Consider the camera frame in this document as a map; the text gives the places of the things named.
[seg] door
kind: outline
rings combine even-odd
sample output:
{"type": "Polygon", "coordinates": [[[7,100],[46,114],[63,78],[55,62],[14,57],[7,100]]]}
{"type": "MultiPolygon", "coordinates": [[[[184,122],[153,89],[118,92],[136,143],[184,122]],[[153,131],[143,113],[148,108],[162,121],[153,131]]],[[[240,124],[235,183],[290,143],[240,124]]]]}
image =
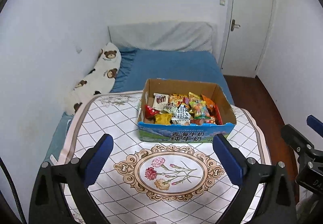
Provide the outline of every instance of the door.
{"type": "Polygon", "coordinates": [[[255,77],[267,36],[273,0],[233,0],[224,75],[255,77]]]}

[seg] door frame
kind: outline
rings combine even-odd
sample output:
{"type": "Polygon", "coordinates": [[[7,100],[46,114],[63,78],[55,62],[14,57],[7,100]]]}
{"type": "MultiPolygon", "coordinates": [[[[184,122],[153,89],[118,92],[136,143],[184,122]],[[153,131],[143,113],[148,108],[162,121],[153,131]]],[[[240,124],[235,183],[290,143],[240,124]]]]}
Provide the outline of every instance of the door frame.
{"type": "MultiPolygon", "coordinates": [[[[221,68],[221,70],[222,70],[224,54],[225,54],[225,50],[227,48],[227,43],[228,43],[229,34],[230,34],[230,25],[231,25],[231,20],[232,20],[232,8],[233,8],[233,0],[228,0],[227,19],[226,19],[226,22],[225,22],[225,28],[224,28],[224,34],[223,34],[223,42],[222,42],[221,53],[220,53],[220,57],[219,57],[219,61],[218,61],[218,66],[221,68]]],[[[269,38],[270,38],[270,35],[271,35],[271,32],[272,32],[274,18],[275,18],[275,15],[276,15],[276,8],[277,8],[277,0],[273,0],[273,4],[272,4],[272,8],[271,8],[270,20],[269,20],[269,27],[268,27],[264,47],[263,47],[263,49],[261,51],[261,55],[260,55],[256,70],[255,70],[255,75],[257,75],[257,73],[258,73],[259,67],[261,65],[261,62],[262,62],[262,60],[264,58],[264,54],[265,54],[265,52],[267,50],[267,47],[268,47],[268,42],[269,42],[269,38]]]]}

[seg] snack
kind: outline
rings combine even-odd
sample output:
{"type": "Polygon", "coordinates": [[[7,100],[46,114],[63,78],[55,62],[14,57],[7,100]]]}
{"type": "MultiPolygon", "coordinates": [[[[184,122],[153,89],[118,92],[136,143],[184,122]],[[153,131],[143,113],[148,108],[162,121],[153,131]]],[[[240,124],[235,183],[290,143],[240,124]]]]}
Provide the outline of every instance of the snack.
{"type": "Polygon", "coordinates": [[[201,119],[191,119],[191,123],[192,124],[197,124],[197,125],[203,125],[204,123],[207,124],[216,124],[215,119],[214,118],[201,118],[201,119]]]}
{"type": "Polygon", "coordinates": [[[154,93],[154,97],[155,99],[152,108],[159,111],[163,110],[168,103],[169,95],[154,93]]]}
{"type": "Polygon", "coordinates": [[[185,103],[181,103],[178,107],[177,111],[175,112],[175,117],[180,119],[189,119],[191,118],[190,113],[188,112],[188,107],[185,103]]]}
{"type": "Polygon", "coordinates": [[[163,109],[163,111],[166,111],[167,113],[170,113],[173,115],[177,111],[177,107],[173,103],[168,103],[166,107],[163,109]]]}
{"type": "Polygon", "coordinates": [[[190,102],[190,105],[194,111],[194,119],[210,118],[210,114],[206,108],[205,101],[202,101],[200,103],[190,102]]]}
{"type": "Polygon", "coordinates": [[[216,124],[223,125],[218,105],[215,105],[216,124]]]}
{"type": "Polygon", "coordinates": [[[202,101],[202,98],[200,96],[195,95],[192,92],[188,93],[188,98],[189,98],[190,102],[201,102],[202,101]]]}
{"type": "Polygon", "coordinates": [[[147,119],[154,117],[156,114],[159,114],[159,110],[155,110],[152,107],[145,105],[145,117],[147,119]]]}
{"type": "Polygon", "coordinates": [[[202,95],[203,100],[206,102],[206,107],[209,110],[210,115],[216,115],[215,114],[215,103],[206,97],[205,95],[202,95]]]}
{"type": "Polygon", "coordinates": [[[176,107],[179,107],[180,104],[183,102],[184,97],[188,97],[188,95],[171,94],[169,96],[169,103],[173,103],[176,107]]]}
{"type": "Polygon", "coordinates": [[[172,122],[174,125],[182,125],[182,126],[189,126],[191,121],[189,119],[180,119],[176,117],[172,117],[172,122]]]}
{"type": "Polygon", "coordinates": [[[190,100],[188,99],[188,97],[183,97],[182,103],[185,103],[187,105],[187,108],[189,108],[190,100]]]}
{"type": "Polygon", "coordinates": [[[171,118],[172,114],[157,114],[155,115],[155,124],[160,124],[160,125],[170,125],[171,124],[171,118]]]}

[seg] screw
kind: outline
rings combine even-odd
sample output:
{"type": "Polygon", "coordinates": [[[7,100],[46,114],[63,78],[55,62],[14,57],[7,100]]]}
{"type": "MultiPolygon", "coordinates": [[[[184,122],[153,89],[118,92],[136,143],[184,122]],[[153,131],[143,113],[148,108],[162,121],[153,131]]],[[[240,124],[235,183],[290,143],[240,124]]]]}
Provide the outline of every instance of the screw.
{"type": "Polygon", "coordinates": [[[77,164],[80,161],[78,157],[72,158],[71,159],[71,164],[77,164]]]}
{"type": "Polygon", "coordinates": [[[278,162],[278,165],[279,165],[281,168],[284,168],[284,167],[285,167],[285,163],[284,163],[284,162],[282,162],[282,161],[279,161],[279,162],[278,162]]]}
{"type": "Polygon", "coordinates": [[[256,160],[255,160],[253,157],[249,157],[249,158],[247,159],[247,161],[248,161],[248,163],[249,163],[249,164],[251,164],[251,165],[253,165],[253,164],[255,164],[255,163],[256,163],[256,160]]]}
{"type": "Polygon", "coordinates": [[[45,169],[46,167],[48,167],[48,162],[46,162],[46,161],[45,161],[45,162],[43,162],[43,163],[41,164],[41,167],[42,167],[42,168],[44,168],[44,169],[45,169]]]}

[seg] wooden floor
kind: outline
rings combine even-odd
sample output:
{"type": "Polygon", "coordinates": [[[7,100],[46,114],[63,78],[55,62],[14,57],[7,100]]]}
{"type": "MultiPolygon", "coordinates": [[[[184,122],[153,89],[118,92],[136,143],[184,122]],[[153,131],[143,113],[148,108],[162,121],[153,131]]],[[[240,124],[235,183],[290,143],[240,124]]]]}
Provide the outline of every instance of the wooden floor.
{"type": "MultiPolygon", "coordinates": [[[[235,105],[248,110],[264,133],[272,163],[283,161],[289,178],[294,183],[297,175],[294,152],[280,136],[284,122],[268,91],[258,77],[224,77],[235,105]]],[[[298,187],[295,186],[294,189],[295,199],[298,200],[298,187]]]]}

